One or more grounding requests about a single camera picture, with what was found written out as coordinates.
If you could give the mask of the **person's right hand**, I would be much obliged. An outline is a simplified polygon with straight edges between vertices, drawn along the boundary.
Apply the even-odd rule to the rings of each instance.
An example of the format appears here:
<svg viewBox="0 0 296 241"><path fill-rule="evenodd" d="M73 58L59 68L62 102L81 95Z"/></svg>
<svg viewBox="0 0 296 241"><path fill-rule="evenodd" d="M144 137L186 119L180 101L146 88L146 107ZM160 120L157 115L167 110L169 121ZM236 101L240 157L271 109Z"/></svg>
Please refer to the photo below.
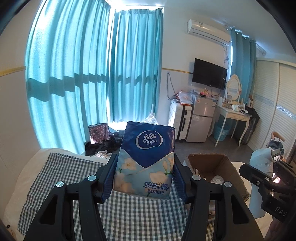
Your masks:
<svg viewBox="0 0 296 241"><path fill-rule="evenodd" d="M284 225L283 222L277 219L273 219L272 222L270 223L269 229L266 233L264 240L265 241L274 240L280 234L283 225Z"/></svg>

